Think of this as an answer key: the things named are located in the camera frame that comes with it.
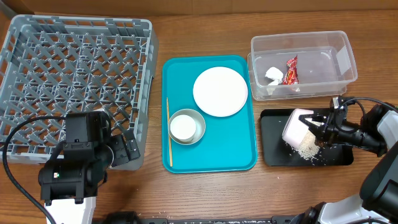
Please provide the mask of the pile of rice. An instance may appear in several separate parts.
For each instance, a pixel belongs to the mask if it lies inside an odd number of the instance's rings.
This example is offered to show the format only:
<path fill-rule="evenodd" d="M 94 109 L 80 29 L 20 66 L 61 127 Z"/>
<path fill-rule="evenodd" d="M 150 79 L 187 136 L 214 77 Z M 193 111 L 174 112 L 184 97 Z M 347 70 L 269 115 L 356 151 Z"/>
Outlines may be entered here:
<path fill-rule="evenodd" d="M 297 152 L 302 159 L 312 163 L 318 160 L 321 151 L 325 148 L 322 143 L 317 142 L 315 135 L 310 131 L 307 131 L 299 146 L 295 147 L 289 143 L 286 143 L 286 145 L 290 146 L 294 152 Z"/>

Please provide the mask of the white napkin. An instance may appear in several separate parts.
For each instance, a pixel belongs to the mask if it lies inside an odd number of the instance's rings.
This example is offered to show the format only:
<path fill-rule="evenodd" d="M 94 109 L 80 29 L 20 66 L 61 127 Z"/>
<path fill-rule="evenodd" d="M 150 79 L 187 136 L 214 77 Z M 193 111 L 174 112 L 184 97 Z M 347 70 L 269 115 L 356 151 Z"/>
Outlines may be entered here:
<path fill-rule="evenodd" d="M 279 85 L 282 83 L 284 74 L 276 67 L 268 69 L 265 75 L 266 78 L 272 80 L 269 85 Z"/>

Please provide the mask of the grey bowl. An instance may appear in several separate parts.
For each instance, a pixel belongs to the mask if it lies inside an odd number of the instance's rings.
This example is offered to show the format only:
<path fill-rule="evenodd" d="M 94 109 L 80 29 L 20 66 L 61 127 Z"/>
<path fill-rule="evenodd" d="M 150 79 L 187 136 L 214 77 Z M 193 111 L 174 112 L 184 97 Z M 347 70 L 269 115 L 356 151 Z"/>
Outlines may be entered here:
<path fill-rule="evenodd" d="M 195 133 L 195 135 L 193 136 L 193 139 L 192 139 L 192 140 L 187 141 L 187 142 L 182 142 L 182 141 L 179 141 L 178 139 L 176 139 L 176 138 L 171 134 L 171 132 L 170 132 L 171 139 L 172 139 L 173 141 L 175 141 L 176 143 L 181 144 L 181 145 L 192 145 L 192 144 L 195 144 L 196 142 L 198 142 L 198 141 L 204 136 L 204 133 L 205 133 L 205 130 L 206 130 L 205 119 L 204 119 L 204 117 L 203 117 L 198 111 L 196 111 L 196 110 L 193 110 L 193 109 L 182 109 L 182 110 L 178 110 L 177 112 L 175 112 L 175 113 L 170 117 L 170 123 L 171 123 L 171 121 L 174 119 L 174 117 L 176 117 L 176 116 L 178 116 L 178 115 L 182 115 L 182 114 L 191 116 L 191 117 L 195 120 L 195 122 L 196 122 L 196 127 L 197 127 L 196 133 Z"/>

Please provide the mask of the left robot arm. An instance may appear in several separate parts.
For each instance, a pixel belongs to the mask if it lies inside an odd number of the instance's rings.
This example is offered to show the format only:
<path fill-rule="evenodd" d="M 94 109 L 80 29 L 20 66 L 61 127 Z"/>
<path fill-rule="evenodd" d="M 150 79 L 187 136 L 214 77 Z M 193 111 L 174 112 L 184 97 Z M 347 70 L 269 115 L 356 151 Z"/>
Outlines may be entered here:
<path fill-rule="evenodd" d="M 65 132 L 39 172 L 40 198 L 48 223 L 91 223 L 107 170 L 137 159 L 138 146 L 133 134 L 112 134 L 104 111 L 66 115 Z"/>

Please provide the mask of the red snack wrapper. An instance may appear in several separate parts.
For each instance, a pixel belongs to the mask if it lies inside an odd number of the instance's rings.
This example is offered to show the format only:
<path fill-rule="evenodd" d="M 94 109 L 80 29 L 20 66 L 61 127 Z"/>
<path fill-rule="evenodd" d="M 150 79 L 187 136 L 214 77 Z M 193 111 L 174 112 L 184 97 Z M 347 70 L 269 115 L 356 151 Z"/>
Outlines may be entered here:
<path fill-rule="evenodd" d="M 299 84 L 299 79 L 298 79 L 298 74 L 297 74 L 297 61 L 298 61 L 297 56 L 295 56 L 294 58 L 287 61 L 288 70 L 282 80 L 283 85 Z"/>

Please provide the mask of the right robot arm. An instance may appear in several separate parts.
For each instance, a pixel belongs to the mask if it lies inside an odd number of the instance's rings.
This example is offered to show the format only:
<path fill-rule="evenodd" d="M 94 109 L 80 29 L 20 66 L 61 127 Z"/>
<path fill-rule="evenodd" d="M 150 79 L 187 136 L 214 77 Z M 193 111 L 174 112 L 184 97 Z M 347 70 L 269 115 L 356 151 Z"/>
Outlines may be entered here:
<path fill-rule="evenodd" d="M 380 100 L 363 111 L 360 123 L 347 121 L 351 105 L 362 97 L 337 96 L 327 113 L 295 109 L 282 132 L 292 147 L 312 133 L 327 146 L 353 146 L 376 154 L 380 161 L 365 178 L 360 192 L 339 202 L 322 202 L 296 215 L 292 223 L 397 223 L 397 107 Z"/>

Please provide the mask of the white cup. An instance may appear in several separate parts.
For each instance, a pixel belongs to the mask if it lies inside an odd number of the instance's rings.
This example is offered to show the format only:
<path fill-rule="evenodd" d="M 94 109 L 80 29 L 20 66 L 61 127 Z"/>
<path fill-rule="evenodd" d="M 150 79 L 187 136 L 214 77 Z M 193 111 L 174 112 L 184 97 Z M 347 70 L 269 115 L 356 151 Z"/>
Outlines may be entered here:
<path fill-rule="evenodd" d="M 171 134 L 182 142 L 192 140 L 196 130 L 195 120 L 191 116 L 185 114 L 174 117 L 170 123 Z"/>

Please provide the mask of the small pink plate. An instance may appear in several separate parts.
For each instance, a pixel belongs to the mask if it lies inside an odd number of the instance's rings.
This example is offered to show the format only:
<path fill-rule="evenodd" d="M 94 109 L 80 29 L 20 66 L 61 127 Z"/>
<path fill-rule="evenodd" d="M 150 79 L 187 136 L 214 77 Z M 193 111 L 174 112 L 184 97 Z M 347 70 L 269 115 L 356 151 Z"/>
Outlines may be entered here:
<path fill-rule="evenodd" d="M 313 114 L 313 111 L 294 109 L 282 132 L 282 139 L 294 148 L 298 148 L 300 146 L 308 131 L 308 126 L 299 120 L 299 116 L 303 114 Z"/>

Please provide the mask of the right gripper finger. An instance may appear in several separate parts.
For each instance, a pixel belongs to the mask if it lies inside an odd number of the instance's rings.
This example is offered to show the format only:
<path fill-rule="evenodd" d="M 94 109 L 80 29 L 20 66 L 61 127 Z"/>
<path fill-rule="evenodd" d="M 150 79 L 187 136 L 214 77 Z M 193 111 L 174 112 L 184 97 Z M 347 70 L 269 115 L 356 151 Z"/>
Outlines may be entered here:
<path fill-rule="evenodd" d="M 331 129 L 325 123 L 310 123 L 308 130 L 315 136 L 317 144 L 331 145 Z"/>
<path fill-rule="evenodd" d="M 324 123 L 326 116 L 322 114 L 301 114 L 298 119 L 304 124 L 310 124 L 313 122 Z"/>

